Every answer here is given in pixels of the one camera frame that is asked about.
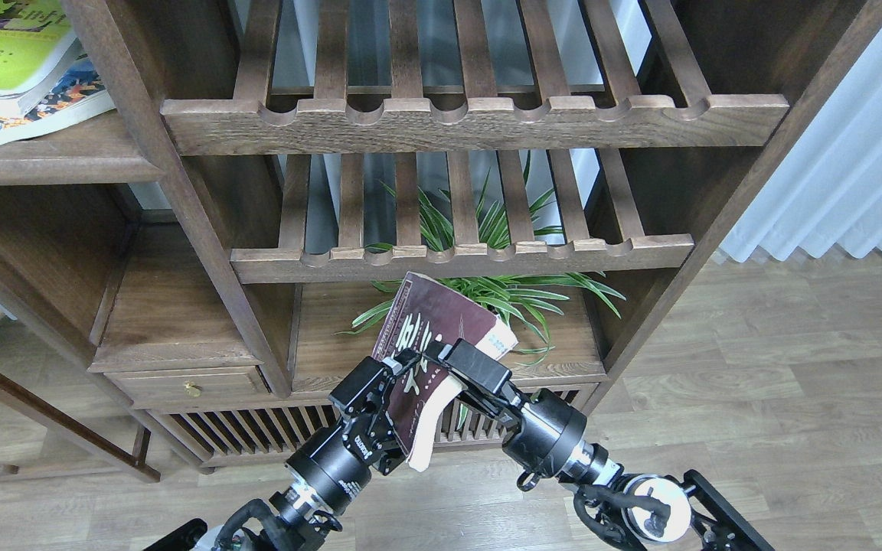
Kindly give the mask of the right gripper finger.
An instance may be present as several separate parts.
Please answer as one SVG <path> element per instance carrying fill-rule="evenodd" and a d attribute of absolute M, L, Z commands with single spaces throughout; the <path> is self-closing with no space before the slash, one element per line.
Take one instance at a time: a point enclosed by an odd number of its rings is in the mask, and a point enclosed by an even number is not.
<path fill-rule="evenodd" d="M 421 354 L 454 373 L 473 398 L 511 399 L 515 396 L 511 383 L 508 390 L 504 390 L 511 379 L 511 371 L 468 341 L 457 341 L 454 345 L 431 342 Z"/>

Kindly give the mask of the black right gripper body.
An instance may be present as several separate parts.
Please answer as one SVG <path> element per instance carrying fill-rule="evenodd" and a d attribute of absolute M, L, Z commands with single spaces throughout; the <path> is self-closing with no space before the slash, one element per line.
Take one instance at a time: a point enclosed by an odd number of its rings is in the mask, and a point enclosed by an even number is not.
<path fill-rule="evenodd" d="M 532 394 L 504 386 L 495 395 L 466 387 L 462 401 L 491 419 L 503 423 L 507 432 L 501 443 L 504 453 L 524 467 L 519 481 L 559 478 L 581 481 L 589 473 L 589 446 L 583 439 L 586 416 L 550 390 Z"/>

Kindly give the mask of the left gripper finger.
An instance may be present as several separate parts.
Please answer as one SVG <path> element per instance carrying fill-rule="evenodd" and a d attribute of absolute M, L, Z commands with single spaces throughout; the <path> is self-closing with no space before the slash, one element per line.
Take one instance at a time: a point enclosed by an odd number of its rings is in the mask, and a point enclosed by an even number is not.
<path fill-rule="evenodd" d="M 383 406 L 401 374 L 413 369 L 421 353 L 406 349 L 392 358 L 375 360 L 365 357 L 329 394 L 329 400 L 342 414 L 358 416 L 372 404 L 374 410 Z"/>

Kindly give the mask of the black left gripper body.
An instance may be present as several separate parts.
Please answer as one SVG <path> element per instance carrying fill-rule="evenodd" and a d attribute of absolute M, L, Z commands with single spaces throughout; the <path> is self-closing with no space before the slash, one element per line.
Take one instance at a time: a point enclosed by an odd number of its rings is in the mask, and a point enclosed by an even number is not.
<path fill-rule="evenodd" d="M 362 412 L 320 429 L 286 466 L 315 489 L 322 509 L 341 515 L 370 482 L 371 468 L 386 475 L 406 457 L 386 416 Z"/>

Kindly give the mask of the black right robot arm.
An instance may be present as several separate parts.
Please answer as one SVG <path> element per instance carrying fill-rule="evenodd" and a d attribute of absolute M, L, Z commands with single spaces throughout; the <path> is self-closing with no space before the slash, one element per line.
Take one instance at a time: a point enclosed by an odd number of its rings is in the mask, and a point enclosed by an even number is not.
<path fill-rule="evenodd" d="M 606 448 L 585 439 L 583 412 L 550 390 L 522 392 L 507 367 L 468 341 L 431 343 L 423 355 L 463 383 L 470 406 L 503 423 L 501 449 L 524 468 L 518 488 L 557 479 L 573 492 L 581 523 L 606 544 L 642 550 L 645 542 L 674 542 L 693 530 L 704 550 L 770 549 L 703 475 L 627 474 Z"/>

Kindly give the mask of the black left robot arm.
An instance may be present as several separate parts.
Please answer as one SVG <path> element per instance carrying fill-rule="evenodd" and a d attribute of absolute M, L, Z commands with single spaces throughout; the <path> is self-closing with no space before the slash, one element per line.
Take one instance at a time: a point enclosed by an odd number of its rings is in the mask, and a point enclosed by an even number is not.
<path fill-rule="evenodd" d="M 258 550 L 315 550 L 329 531 L 342 530 L 338 516 L 370 482 L 371 471 L 389 474 L 406 457 L 387 407 L 395 384 L 419 359 L 411 349 L 395 358 L 364 358 L 329 395 L 339 421 L 318 430 L 286 462 L 290 488 L 267 503 L 254 499 L 236 510 L 211 550 L 231 550 L 235 534 L 251 519 L 263 527 L 246 533 Z"/>

